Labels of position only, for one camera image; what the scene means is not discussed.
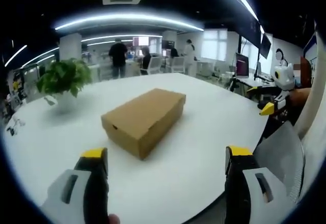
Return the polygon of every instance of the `box lid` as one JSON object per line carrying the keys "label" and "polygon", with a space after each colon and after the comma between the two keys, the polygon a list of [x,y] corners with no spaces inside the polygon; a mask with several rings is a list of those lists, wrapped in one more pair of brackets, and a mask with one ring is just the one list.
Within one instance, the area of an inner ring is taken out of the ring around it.
{"label": "box lid", "polygon": [[102,119],[140,139],[182,99],[184,94],[153,89],[109,111]]}

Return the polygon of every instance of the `white flower pot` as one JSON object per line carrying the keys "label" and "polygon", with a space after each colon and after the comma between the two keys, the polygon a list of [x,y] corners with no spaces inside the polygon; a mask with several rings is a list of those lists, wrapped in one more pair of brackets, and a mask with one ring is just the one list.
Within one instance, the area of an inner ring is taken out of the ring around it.
{"label": "white flower pot", "polygon": [[71,94],[71,92],[63,92],[63,94],[56,94],[55,98],[58,102],[58,110],[61,113],[67,113],[73,110],[77,104],[77,99]]}

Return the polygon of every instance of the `potted plant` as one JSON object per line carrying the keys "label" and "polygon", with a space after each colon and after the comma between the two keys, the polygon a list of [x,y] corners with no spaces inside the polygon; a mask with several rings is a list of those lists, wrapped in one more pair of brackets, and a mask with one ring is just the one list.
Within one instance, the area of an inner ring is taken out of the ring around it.
{"label": "potted plant", "polygon": [[91,81],[87,65],[82,60],[69,59],[52,63],[36,86],[40,93],[57,100],[59,110],[67,111],[74,107],[78,92]]}

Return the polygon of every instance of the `green leaves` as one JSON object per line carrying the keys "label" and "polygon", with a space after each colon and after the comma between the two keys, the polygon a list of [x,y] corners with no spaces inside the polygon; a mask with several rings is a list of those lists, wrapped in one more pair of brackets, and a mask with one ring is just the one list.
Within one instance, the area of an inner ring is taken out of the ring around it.
{"label": "green leaves", "polygon": [[69,59],[52,63],[36,86],[40,93],[52,95],[70,91],[77,97],[84,85],[91,82],[91,71],[87,65],[81,60]]}

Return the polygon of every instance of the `cardboard box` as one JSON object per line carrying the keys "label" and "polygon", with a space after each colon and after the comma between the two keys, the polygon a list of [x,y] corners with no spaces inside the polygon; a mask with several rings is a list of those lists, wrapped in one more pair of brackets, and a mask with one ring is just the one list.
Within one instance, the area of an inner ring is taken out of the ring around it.
{"label": "cardboard box", "polygon": [[145,159],[180,118],[185,95],[153,89],[101,116],[108,137]]}

